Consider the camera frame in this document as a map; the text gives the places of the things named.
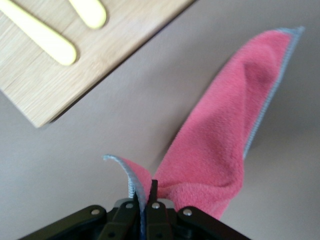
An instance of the towel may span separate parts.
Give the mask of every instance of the towel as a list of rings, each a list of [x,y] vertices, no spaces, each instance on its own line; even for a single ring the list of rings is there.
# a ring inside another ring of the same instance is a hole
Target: towel
[[[123,168],[128,176],[128,190],[129,198],[133,198],[134,194],[138,198],[139,209],[140,209],[140,240],[146,239],[146,216],[144,214],[145,207],[147,205],[151,184],[152,176],[150,172],[142,166],[136,164],[133,161],[125,158],[120,158],[111,154],[103,156],[104,160],[114,160]]]
[[[263,32],[228,61],[158,167],[159,198],[172,200],[176,211],[194,206],[216,219],[222,216],[243,185],[244,158],[303,31]],[[141,171],[135,165],[130,170]],[[150,176],[139,181],[151,186]]]

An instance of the bamboo cutting board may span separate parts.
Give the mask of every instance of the bamboo cutting board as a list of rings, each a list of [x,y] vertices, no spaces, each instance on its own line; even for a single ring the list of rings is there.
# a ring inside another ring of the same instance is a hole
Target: bamboo cutting board
[[[68,0],[14,2],[77,49],[73,65],[60,65],[0,12],[0,89],[35,127],[41,127],[193,0],[101,0],[108,20],[98,30],[88,28]]]

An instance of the yellow handle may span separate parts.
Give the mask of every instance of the yellow handle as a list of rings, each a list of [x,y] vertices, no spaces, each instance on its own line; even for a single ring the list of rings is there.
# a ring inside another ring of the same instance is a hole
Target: yellow handle
[[[10,0],[0,0],[0,11],[57,62],[66,66],[75,62],[77,57],[75,47],[43,22]]]
[[[107,13],[99,0],[69,0],[69,2],[89,28],[99,29],[105,24]]]

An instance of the gray surface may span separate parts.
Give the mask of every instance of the gray surface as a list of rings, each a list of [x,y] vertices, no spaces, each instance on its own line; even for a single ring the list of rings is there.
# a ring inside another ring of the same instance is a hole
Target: gray surface
[[[303,25],[222,220],[255,240],[320,239],[320,1],[199,0],[54,123],[34,128],[0,94],[0,238],[91,204],[127,178],[106,153],[154,173],[220,66],[264,30]]]

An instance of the screw head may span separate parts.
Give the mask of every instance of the screw head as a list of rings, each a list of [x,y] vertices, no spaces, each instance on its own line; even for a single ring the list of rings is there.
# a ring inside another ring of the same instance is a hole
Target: screw head
[[[99,209],[94,209],[91,211],[91,215],[98,215],[100,213]]]
[[[126,209],[132,209],[134,207],[134,205],[132,203],[128,203],[127,205],[125,205]]]
[[[191,216],[192,215],[192,211],[188,208],[186,208],[185,210],[183,210],[183,214],[186,216]]]
[[[160,204],[159,204],[158,202],[154,202],[154,203],[152,204],[152,208],[153,208],[153,209],[158,209],[158,208],[160,208]]]

